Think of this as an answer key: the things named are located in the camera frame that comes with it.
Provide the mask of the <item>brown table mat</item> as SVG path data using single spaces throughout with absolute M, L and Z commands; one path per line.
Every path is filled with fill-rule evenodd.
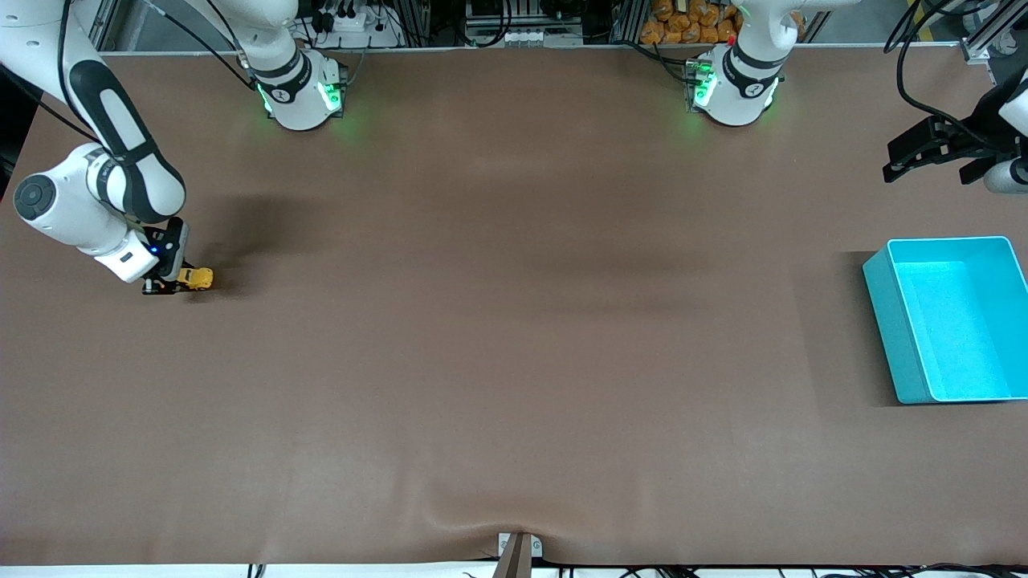
M 881 176 L 879 49 L 747 128 L 629 49 L 370 55 L 288 132 L 206 56 L 108 61 L 201 294 L 0 205 L 0 564 L 1028 564 L 1028 403 L 896 402 L 862 263 L 1028 195 Z

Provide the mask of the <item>teal plastic bin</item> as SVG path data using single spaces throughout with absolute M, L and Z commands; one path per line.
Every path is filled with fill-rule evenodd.
M 1028 400 L 1028 279 L 1008 238 L 895 238 L 862 275 L 900 403 Z

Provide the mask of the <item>metal mat clamp bracket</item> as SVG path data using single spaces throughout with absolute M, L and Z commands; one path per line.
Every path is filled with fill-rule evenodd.
M 543 541 L 529 533 L 498 534 L 498 564 L 492 578 L 533 578 L 535 559 L 543 557 Z

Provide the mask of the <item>aluminium frame post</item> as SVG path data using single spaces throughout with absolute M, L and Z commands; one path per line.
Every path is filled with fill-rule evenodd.
M 80 0 L 81 7 L 77 8 L 77 14 L 84 19 L 85 30 L 97 51 L 106 51 L 112 43 L 112 38 L 116 37 L 121 1 Z
M 967 62 L 1016 55 L 1020 47 L 1016 32 L 1028 26 L 1028 0 L 966 0 L 961 9 L 966 32 L 961 44 Z

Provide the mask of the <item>orange mesh fruit bag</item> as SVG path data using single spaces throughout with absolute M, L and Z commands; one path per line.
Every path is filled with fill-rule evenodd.
M 729 0 L 649 0 L 638 42 L 657 44 L 734 43 L 743 11 Z

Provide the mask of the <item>white power strip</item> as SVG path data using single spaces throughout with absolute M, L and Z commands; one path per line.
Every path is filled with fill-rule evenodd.
M 386 49 L 408 45 L 393 8 L 362 0 L 324 5 L 309 19 L 297 21 L 297 36 L 318 49 Z

